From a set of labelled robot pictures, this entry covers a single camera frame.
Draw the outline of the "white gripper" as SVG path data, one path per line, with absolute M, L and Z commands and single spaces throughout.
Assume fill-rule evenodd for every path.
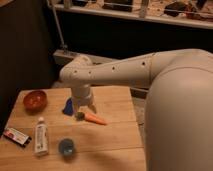
M 75 86 L 71 88 L 72 101 L 75 108 L 88 106 L 91 111 L 97 114 L 96 106 L 93 104 L 93 92 L 90 85 Z

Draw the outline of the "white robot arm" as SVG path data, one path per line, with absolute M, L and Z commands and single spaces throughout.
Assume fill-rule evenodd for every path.
M 147 171 L 213 171 L 213 53 L 170 50 L 99 65 L 78 55 L 60 79 L 79 107 L 92 102 L 91 85 L 146 88 Z

